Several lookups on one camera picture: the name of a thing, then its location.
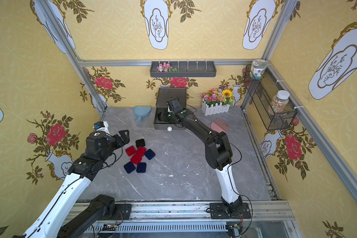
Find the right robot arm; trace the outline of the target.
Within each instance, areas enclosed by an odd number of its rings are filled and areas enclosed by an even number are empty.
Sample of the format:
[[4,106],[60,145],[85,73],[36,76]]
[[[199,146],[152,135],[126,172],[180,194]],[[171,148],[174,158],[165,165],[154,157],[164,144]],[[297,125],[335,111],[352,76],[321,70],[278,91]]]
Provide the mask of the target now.
[[161,120],[190,130],[203,142],[205,159],[216,171],[221,186],[223,204],[228,213],[236,212],[242,207],[243,200],[236,189],[232,172],[233,153],[226,133],[214,131],[201,122],[191,110],[181,106],[178,98],[169,99],[167,107]]

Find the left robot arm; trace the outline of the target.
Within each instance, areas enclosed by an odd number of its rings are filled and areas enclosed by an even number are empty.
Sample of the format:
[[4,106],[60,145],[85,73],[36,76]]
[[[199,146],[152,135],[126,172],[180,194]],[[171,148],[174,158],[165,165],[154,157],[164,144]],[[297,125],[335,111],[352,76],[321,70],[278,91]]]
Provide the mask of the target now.
[[90,133],[84,153],[74,161],[59,191],[22,237],[78,238],[97,220],[113,217],[116,214],[114,198],[99,195],[90,202],[88,208],[67,224],[64,223],[80,195],[104,169],[105,161],[115,150],[129,142],[128,130],[119,131],[114,136],[105,131]]

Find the three-drawer storage cabinet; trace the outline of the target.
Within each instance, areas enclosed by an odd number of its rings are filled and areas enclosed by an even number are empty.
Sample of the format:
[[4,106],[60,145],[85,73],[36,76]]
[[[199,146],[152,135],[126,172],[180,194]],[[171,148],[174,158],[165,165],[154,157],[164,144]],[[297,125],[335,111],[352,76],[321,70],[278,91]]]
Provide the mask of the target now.
[[176,114],[186,108],[186,88],[161,87],[158,91],[154,128],[156,130],[184,130]]

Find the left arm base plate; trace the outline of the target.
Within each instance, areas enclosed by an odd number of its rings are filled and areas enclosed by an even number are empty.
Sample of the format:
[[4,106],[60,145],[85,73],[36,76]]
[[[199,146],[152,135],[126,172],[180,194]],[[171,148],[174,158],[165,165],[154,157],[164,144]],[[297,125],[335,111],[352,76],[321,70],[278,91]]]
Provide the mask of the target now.
[[115,204],[115,214],[112,217],[117,221],[129,220],[131,215],[132,205],[128,203]]

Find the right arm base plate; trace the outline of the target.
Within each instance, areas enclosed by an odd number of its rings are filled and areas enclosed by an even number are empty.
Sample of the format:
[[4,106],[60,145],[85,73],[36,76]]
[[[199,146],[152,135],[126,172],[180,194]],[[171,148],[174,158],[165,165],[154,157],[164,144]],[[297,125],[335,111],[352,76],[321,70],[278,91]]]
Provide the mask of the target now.
[[251,210],[247,203],[237,207],[227,206],[223,203],[210,203],[206,209],[211,219],[251,219]]

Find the black brooch box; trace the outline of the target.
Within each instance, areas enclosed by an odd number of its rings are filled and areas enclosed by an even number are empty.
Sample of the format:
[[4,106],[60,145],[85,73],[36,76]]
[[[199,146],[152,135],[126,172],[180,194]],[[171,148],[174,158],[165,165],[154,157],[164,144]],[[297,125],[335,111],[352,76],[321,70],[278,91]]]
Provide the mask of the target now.
[[139,147],[145,147],[145,140],[144,139],[138,139],[138,140],[136,140],[135,141],[135,145],[136,145],[136,147],[137,148],[139,148]]

